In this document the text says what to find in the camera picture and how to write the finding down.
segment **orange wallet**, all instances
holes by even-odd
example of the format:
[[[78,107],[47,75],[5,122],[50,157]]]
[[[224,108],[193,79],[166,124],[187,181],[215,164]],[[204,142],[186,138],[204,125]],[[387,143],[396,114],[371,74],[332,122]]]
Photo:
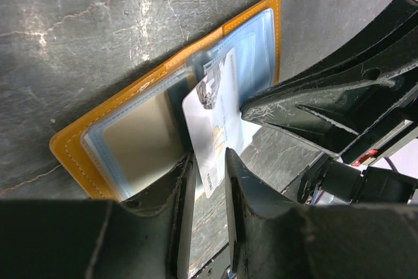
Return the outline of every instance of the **orange wallet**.
[[[51,139],[51,151],[93,198],[121,201],[130,196],[132,191],[124,190],[117,180],[107,175],[112,171],[117,173],[122,170],[126,176],[120,180],[128,181],[133,180],[137,172],[145,173],[140,182],[135,181],[134,192],[144,189],[168,172],[184,153],[184,142],[178,134],[176,119],[181,111],[182,97],[201,79],[188,66],[190,59],[267,11],[273,17],[275,58],[271,63],[274,65],[274,76],[269,84],[277,83],[281,49],[280,0],[263,0],[62,129]],[[97,140],[97,134],[107,143],[104,153],[97,152],[102,145]],[[112,168],[115,163],[112,160],[110,168],[104,167],[106,162],[102,159],[115,159],[118,166],[114,167],[119,168]]]

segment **gray tabletop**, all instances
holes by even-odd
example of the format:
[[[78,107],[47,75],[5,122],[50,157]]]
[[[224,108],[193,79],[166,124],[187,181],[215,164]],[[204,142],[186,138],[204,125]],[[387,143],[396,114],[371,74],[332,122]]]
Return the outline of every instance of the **gray tabletop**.
[[[0,197],[85,198],[52,135],[260,0],[0,0]],[[391,0],[282,0],[281,79],[319,61]],[[283,189],[317,154],[262,129],[249,168]],[[223,188],[195,205],[191,270],[227,241]]]

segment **id card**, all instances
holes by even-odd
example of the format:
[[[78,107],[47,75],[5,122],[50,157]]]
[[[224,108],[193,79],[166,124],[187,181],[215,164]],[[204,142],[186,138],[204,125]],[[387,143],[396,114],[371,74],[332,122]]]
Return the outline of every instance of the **id card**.
[[[244,149],[235,49],[208,69],[183,100],[183,111],[207,197],[225,176],[225,150]]]

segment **wallet stitching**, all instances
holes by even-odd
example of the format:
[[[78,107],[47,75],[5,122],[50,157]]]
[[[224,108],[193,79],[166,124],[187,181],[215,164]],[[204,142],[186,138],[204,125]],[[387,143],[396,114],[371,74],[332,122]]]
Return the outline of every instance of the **wallet stitching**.
[[[271,0],[269,2],[266,3],[266,5],[268,6],[269,4],[275,2],[276,3],[276,12],[278,13],[279,11],[279,3],[275,0]],[[226,27],[225,30],[229,31],[232,28],[234,28],[235,26],[237,26],[238,24],[241,24],[242,22],[248,20],[249,16],[252,15],[252,10],[251,12],[249,12],[248,14],[244,15],[241,19],[239,19],[236,23],[232,24],[230,27]],[[275,22],[276,25],[274,26],[274,30],[276,32],[277,27],[278,27],[278,14],[275,14]],[[277,63],[277,59],[278,59],[278,45],[276,44],[276,63]],[[204,44],[201,44],[199,46],[197,46],[197,49],[199,49],[200,47],[204,46]],[[154,78],[153,80],[150,80],[149,82],[153,82],[154,80],[158,80],[159,78],[161,78],[163,75],[165,75],[166,73],[164,72],[162,75],[154,75],[156,76],[156,78]],[[70,154],[70,152],[68,151],[68,143],[72,142],[73,139],[75,137],[77,137],[81,132],[84,132],[91,124],[93,124],[94,122],[96,122],[98,119],[102,118],[104,115],[108,114],[110,111],[112,111],[113,109],[115,109],[117,106],[119,106],[120,104],[122,104],[124,101],[132,98],[134,95],[136,95],[138,92],[145,90],[143,87],[143,85],[141,87],[139,87],[136,91],[134,91],[132,94],[128,95],[127,97],[125,97],[124,99],[122,99],[121,101],[118,101],[118,98],[121,97],[117,97],[115,99],[115,101],[118,101],[117,104],[115,104],[112,108],[108,109],[106,112],[102,113],[99,117],[95,118],[93,121],[89,122],[87,124],[87,126],[85,126],[84,128],[82,128],[81,130],[79,130],[79,132],[75,133],[71,138],[68,139],[68,141],[65,143],[64,147],[65,147],[65,152],[67,153],[67,155],[70,157],[70,159],[72,160],[72,162],[77,166],[78,170],[82,173],[82,175],[91,183],[91,185],[97,190],[97,192],[99,192],[100,196],[102,198],[104,198],[103,193],[101,192],[101,190],[93,183],[93,181],[91,180],[91,178],[83,171],[83,169],[81,168],[81,166],[78,164],[78,162],[75,160],[75,158]]]

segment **open wallet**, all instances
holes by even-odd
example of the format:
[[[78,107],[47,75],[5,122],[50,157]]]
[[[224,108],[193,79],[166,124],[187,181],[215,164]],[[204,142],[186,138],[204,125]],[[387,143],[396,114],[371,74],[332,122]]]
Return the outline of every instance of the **open wallet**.
[[[257,3],[182,49],[55,134],[51,151],[92,198],[132,197],[192,150],[182,101],[231,50],[239,105],[278,82],[280,0]]]

